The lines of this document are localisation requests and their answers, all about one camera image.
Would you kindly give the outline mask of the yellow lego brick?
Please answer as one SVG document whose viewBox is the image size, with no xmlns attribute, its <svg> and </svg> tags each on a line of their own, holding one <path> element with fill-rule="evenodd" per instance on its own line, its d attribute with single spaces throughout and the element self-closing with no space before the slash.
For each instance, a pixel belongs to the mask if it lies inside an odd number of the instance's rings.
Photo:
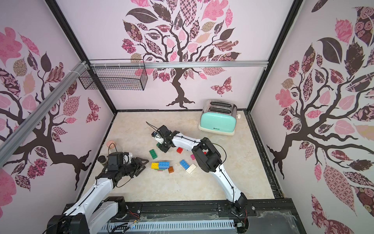
<svg viewBox="0 0 374 234">
<path fill-rule="evenodd" d="M 151 164 L 151 168 L 154 169 L 154 170 L 159 170 L 159 163 L 157 163 L 157 162 L 153 162 L 153 163 Z"/>
</svg>

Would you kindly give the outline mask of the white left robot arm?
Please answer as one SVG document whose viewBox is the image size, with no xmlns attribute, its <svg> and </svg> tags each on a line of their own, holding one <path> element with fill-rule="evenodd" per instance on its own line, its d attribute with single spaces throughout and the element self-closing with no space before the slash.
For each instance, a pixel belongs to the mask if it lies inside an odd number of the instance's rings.
<svg viewBox="0 0 374 234">
<path fill-rule="evenodd" d="M 111 219 L 123 219 L 130 214 L 124 197 L 109 197 L 123 177 L 140 175 L 149 160 L 133 158 L 130 153 L 114 153 L 98 161 L 103 170 L 95 177 L 92 187 L 63 214 L 53 216 L 45 234 L 97 234 Z"/>
</svg>

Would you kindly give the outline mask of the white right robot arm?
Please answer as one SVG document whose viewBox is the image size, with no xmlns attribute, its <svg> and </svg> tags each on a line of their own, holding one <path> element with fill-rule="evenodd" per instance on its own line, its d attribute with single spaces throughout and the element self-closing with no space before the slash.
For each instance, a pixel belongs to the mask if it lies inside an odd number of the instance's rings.
<svg viewBox="0 0 374 234">
<path fill-rule="evenodd" d="M 199 167 L 213 175 L 223 188 L 231 205 L 231 212 L 237 216 L 245 213 L 247 198 L 227 174 L 220 152 L 207 137 L 203 139 L 187 137 L 178 131 L 170 131 L 164 125 L 155 130 L 152 137 L 159 143 L 158 148 L 164 153 L 171 147 L 191 151 Z"/>
</svg>

